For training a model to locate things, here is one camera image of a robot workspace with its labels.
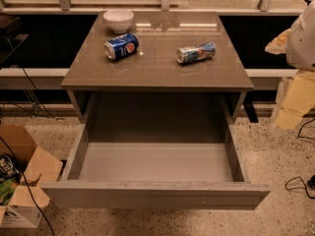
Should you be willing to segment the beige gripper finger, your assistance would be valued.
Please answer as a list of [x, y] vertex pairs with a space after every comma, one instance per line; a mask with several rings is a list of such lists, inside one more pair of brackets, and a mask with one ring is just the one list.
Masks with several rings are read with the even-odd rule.
[[265, 47], [265, 51], [271, 54], [279, 55], [286, 53], [287, 39], [290, 34], [290, 29], [284, 30], [277, 37], [275, 37], [271, 42]]
[[294, 129], [315, 107], [315, 73], [299, 72], [289, 82], [275, 125], [284, 131]]

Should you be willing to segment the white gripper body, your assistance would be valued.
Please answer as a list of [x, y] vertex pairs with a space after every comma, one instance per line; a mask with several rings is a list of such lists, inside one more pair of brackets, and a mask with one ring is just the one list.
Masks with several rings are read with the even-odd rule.
[[315, 70], [315, 1], [293, 22], [286, 43], [286, 62], [301, 70]]

